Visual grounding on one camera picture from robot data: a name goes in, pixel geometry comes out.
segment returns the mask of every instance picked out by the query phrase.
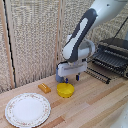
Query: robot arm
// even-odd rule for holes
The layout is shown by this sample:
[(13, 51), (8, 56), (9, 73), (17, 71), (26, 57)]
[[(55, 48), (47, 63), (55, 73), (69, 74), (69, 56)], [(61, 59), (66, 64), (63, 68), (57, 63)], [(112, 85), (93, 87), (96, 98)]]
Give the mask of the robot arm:
[(89, 30), (109, 21), (117, 16), (128, 0), (95, 0), (92, 6), (82, 16), (73, 34), (67, 40), (62, 54), (65, 63), (58, 65), (60, 77), (77, 74), (87, 69), (87, 62), (83, 61), (95, 52), (92, 41), (82, 41)]
[(79, 46), (89, 30), (117, 16), (128, 0), (95, 0), (82, 16), (75, 31), (65, 45), (63, 57), (70, 63), (88, 57), (80, 54)]

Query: yellow cup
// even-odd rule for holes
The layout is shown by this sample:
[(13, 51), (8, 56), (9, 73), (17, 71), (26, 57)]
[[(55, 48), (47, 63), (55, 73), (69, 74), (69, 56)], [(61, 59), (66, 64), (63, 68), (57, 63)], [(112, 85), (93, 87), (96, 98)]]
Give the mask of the yellow cup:
[(73, 92), (74, 92), (74, 87), (69, 84), (69, 83), (59, 83), (57, 85), (57, 92), (58, 95), (64, 98), (68, 98), (70, 96), (72, 96)]

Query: cable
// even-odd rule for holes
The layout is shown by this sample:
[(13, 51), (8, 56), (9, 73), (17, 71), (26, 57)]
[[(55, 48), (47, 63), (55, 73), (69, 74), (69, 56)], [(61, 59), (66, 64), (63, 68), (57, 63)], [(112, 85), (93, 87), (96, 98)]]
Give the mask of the cable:
[(112, 44), (112, 42), (114, 41), (114, 39), (116, 38), (116, 36), (118, 35), (118, 33), (120, 32), (120, 30), (122, 29), (122, 27), (124, 26), (124, 24), (126, 23), (127, 20), (128, 20), (128, 17), (126, 17), (125, 21), (122, 23), (120, 29), (117, 31), (115, 36), (112, 38), (111, 42), (107, 46), (105, 46), (105, 48), (102, 51), (100, 51), (93, 59), (90, 59), (89, 61), (87, 61), (87, 63), (90, 63), (92, 60), (94, 60), (97, 56), (99, 56), (101, 53), (103, 53), (108, 48), (108, 46), (110, 46)]

